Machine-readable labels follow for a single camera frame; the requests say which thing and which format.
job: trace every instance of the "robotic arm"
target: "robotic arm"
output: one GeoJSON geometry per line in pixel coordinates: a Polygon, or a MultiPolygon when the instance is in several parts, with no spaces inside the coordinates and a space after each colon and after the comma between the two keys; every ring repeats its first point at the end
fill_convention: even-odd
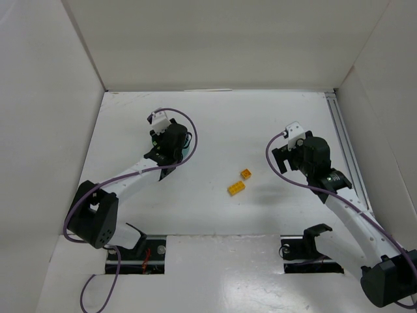
{"type": "Polygon", "coordinates": [[[67,229],[97,249],[112,245],[132,250],[136,255],[141,253],[146,235],[129,224],[117,223],[118,207],[144,186],[169,175],[188,153],[192,135],[185,126],[169,120],[165,112],[158,110],[150,115],[148,122],[152,127],[153,148],[118,175],[127,176],[126,179],[95,190],[71,212],[75,204],[98,185],[85,181],[76,192],[67,216],[67,229]]]}
{"type": "MultiPolygon", "coordinates": [[[[403,255],[387,236],[361,216],[366,215],[368,220],[381,227],[360,202],[349,180],[331,167],[330,148],[326,141],[313,136],[310,131],[304,132],[298,122],[285,128],[284,138],[288,139],[288,144],[272,150],[281,174],[287,171],[284,161],[288,161],[292,170],[300,170],[309,188],[312,187],[314,194],[338,216],[360,247],[355,248],[333,233],[331,227],[320,224],[304,231],[303,253],[310,256],[323,254],[338,262],[360,281],[364,293],[377,307],[416,293],[417,281],[403,255]],[[320,190],[345,198],[359,209],[358,212],[339,198],[320,190]]],[[[417,251],[405,253],[417,265],[417,251]]],[[[294,260],[295,256],[288,254],[284,258],[294,260]]]]}

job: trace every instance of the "white floor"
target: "white floor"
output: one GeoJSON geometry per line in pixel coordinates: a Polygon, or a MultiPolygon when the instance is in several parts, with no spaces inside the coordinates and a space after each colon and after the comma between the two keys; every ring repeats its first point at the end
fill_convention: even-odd
{"type": "MultiPolygon", "coordinates": [[[[283,274],[279,246],[279,235],[169,236],[165,274],[122,275],[103,312],[407,312],[373,306],[349,273],[283,274]]],[[[91,274],[104,272],[104,256],[61,237],[36,313],[81,312],[79,293],[91,274]]],[[[89,312],[102,306],[112,281],[93,278],[84,296],[89,312]]]]}
{"type": "MultiPolygon", "coordinates": [[[[269,139],[297,120],[326,138],[333,166],[347,173],[323,93],[106,93],[81,181],[102,181],[137,162],[151,148],[146,116],[159,107],[183,110],[195,121],[197,152],[130,198],[119,219],[149,234],[186,236],[168,237],[165,275],[121,276],[103,312],[401,311],[375,308],[349,273],[283,275],[279,233],[299,234],[326,223],[352,240],[316,196],[281,181],[265,160],[269,139]],[[230,197],[227,187],[244,168],[252,178],[230,197]]],[[[299,173],[287,175],[305,181],[299,173]]],[[[81,312],[82,286],[91,274],[104,272],[104,261],[103,250],[61,237],[37,312],[81,312]]],[[[85,294],[90,312],[101,307],[112,280],[113,275],[99,275],[91,282],[85,294]]]]}
{"type": "MultiPolygon", "coordinates": [[[[224,91],[106,93],[85,161],[81,182],[100,182],[135,164],[151,145],[146,117],[159,107],[187,113],[199,133],[189,163],[147,186],[119,208],[119,220],[145,233],[241,235],[300,233],[336,222],[318,197],[277,177],[265,160],[268,141],[298,121],[326,138],[333,166],[347,174],[323,93],[224,91]],[[230,197],[227,187],[248,168],[246,189],[230,197]]],[[[178,122],[189,124],[169,112],[178,122]]],[[[275,147],[285,145],[277,140],[275,147]]],[[[288,177],[305,182],[299,172],[288,177]]]]}

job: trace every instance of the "lego brick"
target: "lego brick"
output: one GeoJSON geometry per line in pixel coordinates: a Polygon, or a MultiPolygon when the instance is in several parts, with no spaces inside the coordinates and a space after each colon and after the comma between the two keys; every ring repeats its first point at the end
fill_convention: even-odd
{"type": "Polygon", "coordinates": [[[234,196],[235,194],[237,194],[238,192],[242,191],[245,189],[245,184],[242,181],[238,181],[237,183],[231,185],[228,188],[228,191],[230,193],[231,196],[234,196]]]}
{"type": "Polygon", "coordinates": [[[246,168],[244,171],[242,171],[240,173],[240,175],[244,178],[244,179],[248,179],[252,176],[252,173],[246,168]]]}

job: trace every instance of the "cable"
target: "cable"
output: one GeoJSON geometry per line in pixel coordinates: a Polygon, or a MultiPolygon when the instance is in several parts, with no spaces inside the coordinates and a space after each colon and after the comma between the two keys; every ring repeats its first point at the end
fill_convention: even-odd
{"type": "Polygon", "coordinates": [[[281,251],[282,251],[282,249],[284,248],[284,246],[281,246],[279,249],[278,249],[278,255],[280,256],[280,258],[281,259],[284,259],[284,255],[281,255],[281,251]]]}
{"type": "Polygon", "coordinates": [[[146,250],[146,258],[143,260],[143,263],[142,263],[142,269],[143,269],[142,274],[146,273],[146,268],[148,267],[148,261],[150,257],[151,257],[151,248],[148,248],[146,250]]]}
{"type": "Polygon", "coordinates": [[[308,260],[308,261],[304,261],[302,263],[292,263],[291,265],[302,266],[302,265],[312,264],[312,263],[324,260],[325,258],[326,258],[326,256],[319,256],[317,259],[314,259],[314,260],[308,260]]]}
{"type": "MultiPolygon", "coordinates": [[[[153,167],[153,168],[146,168],[146,169],[144,169],[143,171],[142,171],[142,173],[146,173],[146,172],[148,172],[148,171],[155,171],[155,170],[165,170],[165,169],[168,169],[168,168],[176,168],[177,166],[181,166],[181,165],[183,165],[185,162],[187,162],[188,160],[190,160],[191,159],[191,157],[193,156],[193,154],[195,153],[195,149],[197,148],[197,143],[198,143],[198,135],[197,135],[197,129],[196,129],[196,127],[195,127],[195,125],[194,125],[194,122],[188,117],[188,115],[186,115],[185,113],[183,113],[183,112],[181,112],[181,111],[179,111],[179,110],[177,110],[177,109],[173,109],[173,108],[161,108],[161,109],[157,109],[157,110],[155,110],[155,111],[153,111],[150,115],[149,115],[149,117],[148,118],[150,118],[150,117],[152,117],[152,115],[153,114],[156,114],[156,113],[158,113],[158,112],[162,112],[162,111],[172,111],[172,112],[176,112],[176,113],[178,113],[178,114],[181,114],[182,116],[184,116],[189,122],[190,122],[190,124],[191,124],[191,126],[192,126],[192,128],[193,128],[193,131],[194,131],[194,140],[195,140],[195,142],[194,142],[194,147],[193,147],[193,149],[192,149],[192,151],[191,151],[191,153],[188,155],[188,157],[185,159],[185,160],[182,160],[181,162],[179,162],[179,163],[177,163],[177,164],[172,164],[172,165],[165,165],[165,166],[155,166],[155,167],[153,167]]],[[[77,239],[73,239],[73,238],[71,238],[69,235],[68,235],[68,232],[66,231],[67,230],[67,228],[68,228],[68,224],[70,223],[70,220],[71,220],[71,218],[72,218],[72,215],[74,215],[74,213],[77,211],[77,209],[78,209],[78,207],[91,195],[91,194],[93,194],[94,192],[96,192],[98,189],[100,189],[100,188],[102,188],[103,186],[106,186],[106,185],[108,185],[108,184],[110,184],[110,183],[114,183],[115,181],[119,181],[119,180],[121,180],[121,179],[126,179],[126,178],[129,178],[129,177],[131,177],[131,176],[137,176],[137,175],[139,175],[140,173],[138,172],[138,171],[135,171],[135,172],[133,172],[133,173],[129,173],[129,174],[125,174],[125,175],[121,175],[121,176],[117,176],[117,177],[114,177],[114,178],[111,178],[111,179],[108,179],[107,181],[104,181],[103,183],[100,183],[100,184],[97,184],[94,188],[92,188],[92,189],[90,189],[88,192],[86,192],[77,202],[76,202],[76,204],[74,204],[74,206],[71,208],[71,210],[70,210],[70,212],[68,213],[68,215],[66,216],[66,218],[65,218],[65,221],[64,221],[64,227],[63,227],[63,233],[64,233],[64,237],[67,239],[67,240],[69,240],[69,241],[71,241],[71,242],[73,242],[73,243],[86,243],[84,240],[77,240],[77,239]]],[[[117,281],[117,278],[119,277],[119,273],[120,273],[120,267],[121,267],[121,255],[120,255],[120,251],[119,251],[119,249],[116,247],[116,246],[111,246],[115,251],[116,251],[116,253],[117,253],[117,269],[116,269],[116,273],[115,273],[115,278],[114,278],[114,280],[113,280],[113,283],[112,283],[112,285],[111,285],[111,288],[110,288],[110,291],[109,291],[109,294],[108,294],[108,296],[107,296],[107,299],[106,299],[106,301],[104,302],[104,304],[103,304],[103,306],[102,306],[102,308],[99,310],[99,311],[97,311],[97,313],[100,313],[101,311],[103,311],[104,310],[104,308],[106,307],[106,305],[107,305],[107,303],[109,302],[109,300],[110,300],[110,297],[111,297],[111,294],[113,293],[113,289],[114,289],[114,287],[115,287],[115,285],[116,285],[116,281],[117,281]]],[[[92,275],[89,279],[88,279],[88,281],[85,283],[85,285],[84,285],[84,287],[83,287],[83,289],[82,289],[82,291],[81,291],[81,295],[80,295],[80,297],[79,297],[79,305],[80,305],[80,307],[81,307],[81,309],[82,309],[82,311],[83,311],[83,313],[88,313],[87,311],[86,311],[86,309],[85,309],[85,307],[84,307],[84,304],[83,304],[83,295],[84,295],[84,291],[85,291],[85,288],[87,287],[87,285],[89,284],[89,282],[94,278],[94,276],[96,276],[96,275],[92,275]]]]}
{"type": "MultiPolygon", "coordinates": [[[[188,155],[188,157],[177,163],[177,164],[172,164],[172,165],[165,165],[165,166],[155,166],[153,168],[146,168],[142,171],[142,173],[146,173],[148,171],[154,171],[154,170],[165,170],[168,168],[176,168],[177,166],[181,166],[183,165],[185,162],[187,162],[188,160],[191,159],[191,157],[193,156],[193,154],[195,153],[195,149],[197,148],[197,143],[198,143],[198,135],[197,135],[197,129],[194,125],[194,122],[188,117],[188,115],[186,115],[185,113],[182,113],[181,111],[177,110],[177,109],[173,109],[173,108],[162,108],[162,109],[157,109],[155,110],[153,113],[158,113],[161,111],[172,111],[172,112],[176,112],[178,114],[181,114],[182,116],[184,116],[191,124],[193,131],[194,131],[194,147],[191,151],[191,153],[188,155]]],[[[102,188],[103,186],[106,186],[110,183],[114,183],[115,181],[119,181],[121,179],[126,179],[129,178],[131,176],[137,176],[139,175],[138,171],[135,171],[133,173],[129,173],[129,174],[125,174],[125,175],[121,175],[121,176],[117,176],[111,179],[108,179],[107,181],[104,181],[103,183],[97,184],[94,188],[90,189],[88,192],[86,192],[77,202],[76,204],[74,204],[74,206],[72,207],[72,209],[70,210],[70,212],[68,213],[68,215],[65,218],[64,221],[64,228],[63,228],[63,232],[64,232],[64,237],[71,241],[72,243],[85,243],[84,240],[77,240],[77,239],[73,239],[71,237],[68,236],[68,233],[66,231],[66,229],[68,228],[68,224],[70,223],[70,220],[72,218],[72,215],[74,215],[74,213],[76,212],[76,210],[78,209],[78,207],[94,192],[96,192],[98,189],[102,188]]]]}
{"type": "MultiPolygon", "coordinates": [[[[280,178],[282,178],[284,181],[301,187],[301,188],[306,188],[306,189],[310,189],[312,191],[316,191],[316,192],[322,192],[323,194],[328,194],[329,196],[335,197],[336,199],[339,199],[340,201],[346,203],[346,205],[348,205],[349,207],[351,207],[354,211],[356,211],[357,213],[361,213],[362,211],[355,206],[353,203],[351,203],[350,201],[346,200],[345,198],[339,196],[338,194],[334,194],[333,192],[330,192],[328,190],[325,189],[321,189],[321,188],[317,188],[317,187],[313,187],[313,186],[308,186],[308,185],[303,185],[300,183],[297,183],[296,181],[292,181],[288,178],[286,178],[284,175],[282,175],[272,164],[271,159],[269,157],[269,149],[270,146],[272,145],[272,143],[279,137],[284,136],[285,132],[281,132],[280,134],[274,136],[269,142],[268,145],[266,146],[266,151],[265,151],[265,155],[266,155],[266,161],[268,162],[269,166],[271,167],[272,171],[274,171],[274,173],[276,175],[278,175],[280,178]]],[[[411,271],[414,275],[414,277],[417,279],[417,268],[416,266],[413,264],[412,260],[410,259],[410,257],[407,255],[407,253],[405,252],[405,250],[403,249],[402,246],[399,245],[399,243],[381,226],[379,226],[377,223],[375,223],[372,219],[370,219],[367,215],[365,214],[361,214],[360,215],[362,218],[364,218],[368,223],[370,223],[376,230],[378,230],[381,234],[383,234],[385,237],[388,238],[389,241],[391,241],[391,243],[398,249],[399,253],[401,253],[401,255],[404,257],[404,259],[407,261],[408,265],[410,265],[411,271]]],[[[417,302],[413,303],[413,305],[404,305],[403,303],[400,303],[398,301],[395,302],[395,304],[399,305],[402,308],[407,308],[409,310],[413,310],[415,308],[417,308],[417,302]]]]}
{"type": "MultiPolygon", "coordinates": [[[[120,251],[119,251],[119,249],[118,249],[116,246],[111,246],[111,248],[112,248],[114,251],[116,251],[116,253],[117,253],[117,268],[116,268],[115,279],[113,279],[113,283],[111,284],[111,288],[110,288],[109,294],[108,294],[108,296],[107,296],[107,298],[106,298],[106,301],[104,301],[103,306],[101,307],[101,309],[100,309],[100,310],[98,310],[98,311],[97,311],[97,313],[102,312],[102,311],[104,310],[104,308],[106,307],[106,305],[108,304],[108,302],[109,302],[109,300],[110,300],[110,297],[111,297],[111,294],[113,293],[113,290],[115,289],[115,286],[116,286],[116,281],[117,281],[117,278],[119,277],[119,273],[120,273],[120,266],[121,266],[121,263],[122,263],[122,257],[121,257],[121,255],[120,255],[120,251]]],[[[81,290],[81,295],[79,295],[79,305],[80,305],[80,307],[81,307],[81,309],[82,309],[83,313],[88,313],[88,312],[87,312],[87,310],[85,309],[85,307],[84,307],[84,303],[83,303],[84,291],[85,291],[85,289],[87,288],[87,285],[89,284],[89,282],[90,282],[90,281],[91,281],[91,280],[92,280],[95,276],[96,276],[95,274],[91,275],[91,277],[88,279],[88,281],[85,283],[85,285],[84,285],[83,289],[81,290]]]]}

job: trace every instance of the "white enclosure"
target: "white enclosure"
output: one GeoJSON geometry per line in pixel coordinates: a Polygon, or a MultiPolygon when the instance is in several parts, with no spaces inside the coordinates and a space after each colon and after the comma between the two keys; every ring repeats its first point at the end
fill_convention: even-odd
{"type": "Polygon", "coordinates": [[[388,0],[66,0],[110,90],[339,87],[388,0]]]}
{"type": "MultiPolygon", "coordinates": [[[[319,221],[335,226],[337,220],[311,192],[273,176],[263,154],[267,141],[298,119],[329,141],[334,166],[349,173],[334,110],[326,107],[324,94],[338,89],[349,135],[344,140],[353,147],[375,216],[406,248],[417,248],[415,16],[415,0],[0,1],[0,311],[59,312],[67,305],[69,312],[79,312],[79,291],[89,274],[103,273],[104,254],[63,243],[63,238],[56,245],[74,192],[80,180],[100,181],[135,162],[149,148],[144,145],[148,111],[174,106],[201,125],[195,163],[191,160],[157,189],[133,197],[121,217],[145,224],[150,233],[259,237],[225,237],[225,244],[222,237],[183,242],[181,236],[170,237],[170,276],[145,277],[146,282],[124,277],[104,312],[118,310],[120,303],[126,312],[137,309],[136,301],[171,280],[181,280],[183,289],[163,292],[171,295],[175,309],[185,312],[197,306],[207,312],[398,312],[395,306],[372,307],[349,275],[282,278],[281,260],[273,251],[277,234],[299,233],[319,221]],[[151,93],[210,88],[240,91],[151,93]],[[121,92],[127,90],[142,93],[121,92]],[[210,122],[214,110],[222,116],[210,122]],[[214,157],[224,157],[217,164],[219,174],[210,165],[198,176],[202,163],[214,157]],[[230,198],[225,188],[246,167],[253,169],[247,189],[230,198]],[[191,179],[188,191],[196,198],[179,197],[182,187],[170,185],[176,178],[191,179]],[[278,196],[270,187],[275,183],[278,196]],[[166,196],[156,209],[154,192],[166,196]],[[203,248],[196,245],[207,245],[219,260],[205,264],[206,275],[198,275],[201,266],[184,278],[178,273],[191,264],[204,265],[204,253],[198,252],[203,248]],[[234,246],[237,257],[224,250],[234,246]],[[265,254],[245,251],[251,247],[265,254]],[[200,254],[183,258],[193,252],[200,254]],[[241,258],[264,266],[266,287],[253,279],[251,260],[248,264],[241,258]],[[269,273],[279,282],[268,279],[269,273]],[[207,289],[193,285],[194,278],[209,280],[207,289]],[[323,293],[299,287],[305,283],[314,289],[322,279],[331,287],[323,293]],[[148,287],[149,293],[136,297],[134,290],[148,287]],[[339,288],[344,288],[343,297],[336,299],[339,288]],[[189,306],[174,300],[186,290],[193,295],[189,306]],[[280,299],[286,290],[292,304],[280,299]],[[324,298],[335,300],[323,306],[324,298]]],[[[303,180],[299,173],[289,176],[303,180]]],[[[90,309],[102,303],[111,279],[102,275],[91,285],[90,309]]],[[[169,304],[158,302],[158,309],[167,310],[169,304]]],[[[152,312],[149,303],[144,308],[152,312]]]]}
{"type": "Polygon", "coordinates": [[[103,87],[59,1],[0,1],[0,311],[34,312],[103,87]]]}

